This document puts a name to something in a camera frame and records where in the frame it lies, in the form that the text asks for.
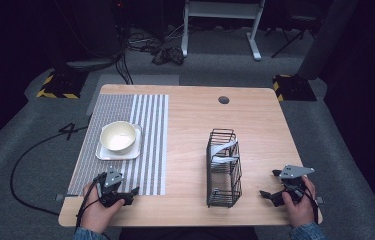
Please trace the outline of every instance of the table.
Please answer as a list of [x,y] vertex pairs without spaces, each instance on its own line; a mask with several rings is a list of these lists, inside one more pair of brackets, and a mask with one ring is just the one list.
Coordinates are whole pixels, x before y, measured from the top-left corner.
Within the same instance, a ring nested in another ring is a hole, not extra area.
[[[259,190],[275,193],[282,189],[273,169],[286,164],[302,166],[272,89],[104,85],[100,94],[169,96],[166,194],[136,196],[133,205],[123,207],[111,225],[288,224],[285,207],[275,208],[259,194]],[[220,96],[228,97],[229,103],[221,104]],[[239,141],[243,195],[231,208],[206,205],[206,146],[214,128],[233,129]],[[62,226],[75,226],[82,199],[65,198],[59,216]]]
[[197,2],[186,0],[184,7],[184,33],[181,42],[184,57],[187,56],[189,17],[238,18],[254,19],[252,32],[247,33],[246,36],[253,58],[260,61],[262,57],[256,45],[255,36],[264,5],[265,0],[260,0],[259,4]]

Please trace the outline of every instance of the table stand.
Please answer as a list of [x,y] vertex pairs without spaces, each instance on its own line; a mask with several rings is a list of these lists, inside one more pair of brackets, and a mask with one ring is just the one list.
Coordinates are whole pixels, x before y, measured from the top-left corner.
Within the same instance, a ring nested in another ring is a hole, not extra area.
[[255,41],[256,31],[264,9],[265,0],[260,0],[259,4],[245,3],[217,3],[217,2],[195,2],[186,0],[184,8],[184,34],[181,42],[181,49],[184,57],[187,56],[188,45],[188,19],[194,17],[217,17],[217,18],[239,18],[255,19],[252,32],[246,33],[247,40],[252,50],[253,58],[261,60],[261,54]]

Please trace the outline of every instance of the black wire basket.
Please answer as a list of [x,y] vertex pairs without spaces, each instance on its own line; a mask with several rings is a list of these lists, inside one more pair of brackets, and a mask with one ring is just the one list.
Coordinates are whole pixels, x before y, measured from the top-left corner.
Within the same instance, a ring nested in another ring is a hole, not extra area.
[[241,167],[239,144],[231,129],[213,129],[206,148],[207,205],[232,207],[239,200]]

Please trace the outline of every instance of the hand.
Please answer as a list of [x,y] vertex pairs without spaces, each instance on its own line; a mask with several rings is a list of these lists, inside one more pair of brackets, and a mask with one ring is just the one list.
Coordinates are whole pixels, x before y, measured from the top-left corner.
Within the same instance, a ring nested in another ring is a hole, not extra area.
[[[315,186],[314,184],[305,176],[302,176],[306,187],[308,188],[307,193],[315,198]],[[300,225],[308,224],[314,222],[314,210],[311,204],[311,200],[307,196],[303,196],[300,202],[293,203],[292,198],[289,193],[282,193],[284,204],[287,207],[287,213],[289,217],[290,224],[293,227],[298,227]]]
[[[90,185],[91,183],[87,184],[87,186],[84,187],[84,196],[87,194]],[[96,186],[94,186],[88,197],[87,203],[85,204],[85,206],[89,207],[85,209],[84,214],[82,215],[80,226],[93,232],[103,233],[109,225],[110,221],[112,220],[113,216],[124,205],[125,200],[121,199],[117,201],[115,204],[113,204],[111,207],[105,208],[99,201],[97,201],[98,199],[99,196],[97,195],[97,188]]]

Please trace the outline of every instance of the person's arm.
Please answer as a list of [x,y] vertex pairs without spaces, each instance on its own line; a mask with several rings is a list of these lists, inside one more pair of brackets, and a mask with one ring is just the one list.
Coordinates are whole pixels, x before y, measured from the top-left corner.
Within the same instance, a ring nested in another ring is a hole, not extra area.
[[[90,184],[84,187],[83,194],[85,195],[90,187]],[[88,206],[81,219],[80,227],[76,230],[73,239],[83,240],[102,240],[106,239],[103,232],[108,227],[113,216],[124,205],[124,199],[117,201],[109,208],[105,208],[98,200],[96,186],[91,190],[86,206]]]
[[[315,186],[305,176],[302,177],[310,196],[315,197]],[[293,203],[289,193],[282,193],[284,204],[287,207],[287,214],[293,229],[290,231],[292,240],[325,240],[327,237],[321,228],[314,222],[314,209],[311,199],[304,196],[298,203]]]

